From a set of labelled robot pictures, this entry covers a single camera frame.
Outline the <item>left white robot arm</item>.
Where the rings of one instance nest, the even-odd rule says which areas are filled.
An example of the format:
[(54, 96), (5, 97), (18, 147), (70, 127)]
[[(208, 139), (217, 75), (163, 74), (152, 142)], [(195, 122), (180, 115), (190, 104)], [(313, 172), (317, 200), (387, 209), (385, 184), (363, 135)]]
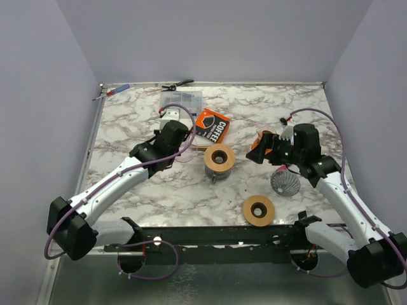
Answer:
[(46, 225), (48, 239), (73, 261), (94, 247), (129, 242), (137, 231), (132, 220), (101, 222), (99, 217), (133, 187), (170, 168), (185, 150), (181, 144), (191, 145), (195, 130), (170, 120), (152, 139), (137, 144), (117, 168), (90, 189), (69, 200), (54, 199)]

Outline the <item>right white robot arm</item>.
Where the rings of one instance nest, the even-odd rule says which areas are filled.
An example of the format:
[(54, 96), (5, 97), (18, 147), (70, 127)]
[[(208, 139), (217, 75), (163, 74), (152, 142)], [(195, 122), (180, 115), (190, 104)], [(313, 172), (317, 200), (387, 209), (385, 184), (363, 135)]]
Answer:
[(406, 236), (394, 234), (380, 222), (360, 197), (351, 193), (341, 166), (321, 152), (319, 132), (313, 124), (287, 126), (283, 137), (263, 131), (254, 141), (247, 159), (262, 164), (295, 165), (300, 175), (334, 207), (351, 236), (329, 227), (318, 217), (307, 217), (303, 226), (306, 239), (327, 250), (347, 267), (362, 288), (397, 277), (406, 271)]

